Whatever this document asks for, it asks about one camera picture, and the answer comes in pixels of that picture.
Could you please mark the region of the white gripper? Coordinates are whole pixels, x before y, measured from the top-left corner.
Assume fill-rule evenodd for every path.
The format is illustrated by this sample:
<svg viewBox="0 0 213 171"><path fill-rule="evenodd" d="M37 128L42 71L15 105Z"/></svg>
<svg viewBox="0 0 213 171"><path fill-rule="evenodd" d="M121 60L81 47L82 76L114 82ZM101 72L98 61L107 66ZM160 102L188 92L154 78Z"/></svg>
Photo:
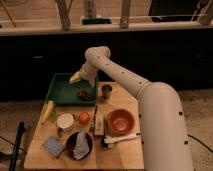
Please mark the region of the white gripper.
<svg viewBox="0 0 213 171"><path fill-rule="evenodd" d="M70 77L69 83L73 84L75 82L79 82L82 78L84 80L87 80L89 82L89 84L91 85L91 87L94 87L95 86L95 78L97 76L97 71L98 71L97 68L95 68L94 66L92 66L88 62L85 62L82 65L80 72L77 71L76 73L74 73Z"/></svg>

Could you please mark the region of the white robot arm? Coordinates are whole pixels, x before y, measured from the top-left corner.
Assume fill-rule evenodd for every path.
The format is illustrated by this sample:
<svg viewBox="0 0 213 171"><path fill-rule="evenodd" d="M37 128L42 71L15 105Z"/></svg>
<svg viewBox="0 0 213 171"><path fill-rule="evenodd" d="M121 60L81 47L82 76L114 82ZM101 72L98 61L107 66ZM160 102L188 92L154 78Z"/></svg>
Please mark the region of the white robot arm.
<svg viewBox="0 0 213 171"><path fill-rule="evenodd" d="M101 70L137 100L145 170L194 171L184 111L176 90L114 63L107 46L90 47L84 56L85 63L70 83L84 79L94 85Z"/></svg>

